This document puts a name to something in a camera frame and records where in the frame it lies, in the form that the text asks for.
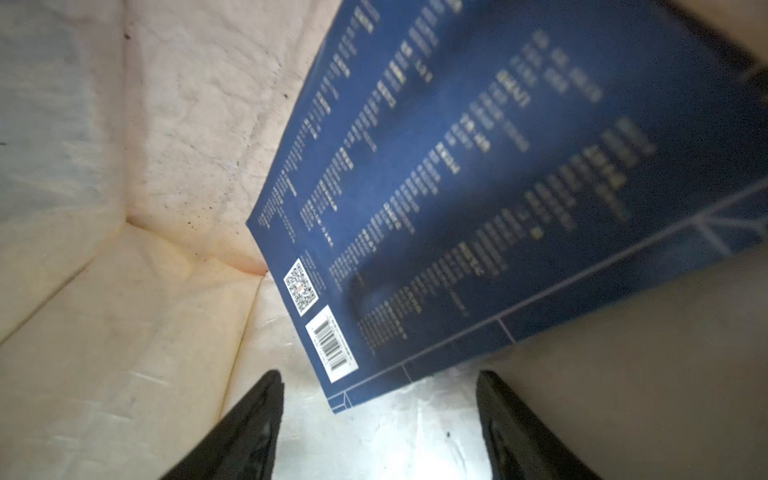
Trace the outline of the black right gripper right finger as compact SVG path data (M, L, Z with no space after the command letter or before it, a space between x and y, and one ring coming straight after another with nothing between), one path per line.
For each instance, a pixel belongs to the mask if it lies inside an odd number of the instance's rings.
M476 399L494 479L598 477L496 373L479 373Z

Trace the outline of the cream canvas tote bag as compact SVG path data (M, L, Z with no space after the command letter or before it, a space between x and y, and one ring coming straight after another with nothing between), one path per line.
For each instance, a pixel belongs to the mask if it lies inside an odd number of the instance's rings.
M607 479L767 475L757 246L334 414L245 221L335 1L1 5L1 475L157 479L270 369L277 479L487 479L497 372Z

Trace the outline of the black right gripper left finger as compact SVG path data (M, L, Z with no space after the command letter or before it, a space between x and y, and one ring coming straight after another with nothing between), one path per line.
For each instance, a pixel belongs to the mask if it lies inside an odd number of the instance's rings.
M269 479L276 460L285 386L270 370L165 479Z

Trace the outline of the blue book carried rightward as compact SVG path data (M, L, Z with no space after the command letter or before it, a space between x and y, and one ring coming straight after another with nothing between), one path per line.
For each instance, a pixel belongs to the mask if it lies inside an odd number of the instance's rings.
M247 225L334 413L767 238L763 1L344 1Z

